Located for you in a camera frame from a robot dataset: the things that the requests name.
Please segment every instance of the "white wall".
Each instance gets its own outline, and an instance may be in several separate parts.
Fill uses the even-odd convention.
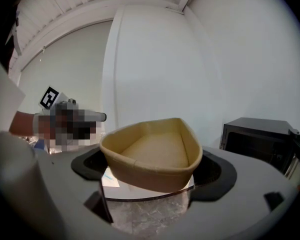
[[[193,0],[189,7],[201,24],[194,31],[200,49],[209,47],[215,57],[223,123],[239,117],[285,120],[300,131],[300,26],[285,4]],[[184,12],[193,27],[191,10]]]
[[[79,108],[101,112],[103,62],[111,24],[77,30],[36,56],[21,74],[19,88],[26,96],[19,110],[40,112],[38,103],[51,85],[75,99]]]
[[[116,128],[180,117],[202,144],[211,145],[222,130],[219,111],[215,109],[215,87],[209,83],[198,43],[186,18],[153,6],[127,5],[123,10],[117,28],[115,58],[104,61],[106,65],[107,60],[115,60]],[[115,34],[112,30],[109,40]],[[112,109],[107,104],[111,99],[107,94],[103,95],[106,114]]]

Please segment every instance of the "beige bowl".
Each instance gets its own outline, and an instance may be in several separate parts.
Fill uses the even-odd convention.
[[[103,137],[100,149],[118,180],[164,193],[184,188],[202,158],[199,141],[180,118],[123,127]]]

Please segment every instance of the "person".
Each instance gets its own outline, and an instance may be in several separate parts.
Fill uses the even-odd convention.
[[[9,63],[15,48],[12,28],[16,22],[17,7],[21,0],[0,0],[0,63],[9,72]],[[55,138],[55,128],[51,127],[51,120],[47,116],[17,111],[10,126],[10,133],[17,136],[34,136],[36,123],[39,134],[44,139]]]

